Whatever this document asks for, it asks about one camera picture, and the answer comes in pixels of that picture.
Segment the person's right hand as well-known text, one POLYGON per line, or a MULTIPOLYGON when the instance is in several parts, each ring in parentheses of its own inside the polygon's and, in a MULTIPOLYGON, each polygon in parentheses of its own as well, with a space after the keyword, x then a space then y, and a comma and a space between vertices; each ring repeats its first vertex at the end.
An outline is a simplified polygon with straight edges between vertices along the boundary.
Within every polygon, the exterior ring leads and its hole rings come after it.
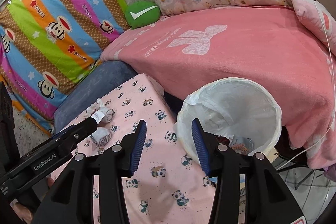
POLYGON ((33 213, 30 212, 28 208, 21 205, 17 201, 13 201, 11 204, 12 209, 15 211, 16 215, 26 224, 31 224, 33 221, 33 213))

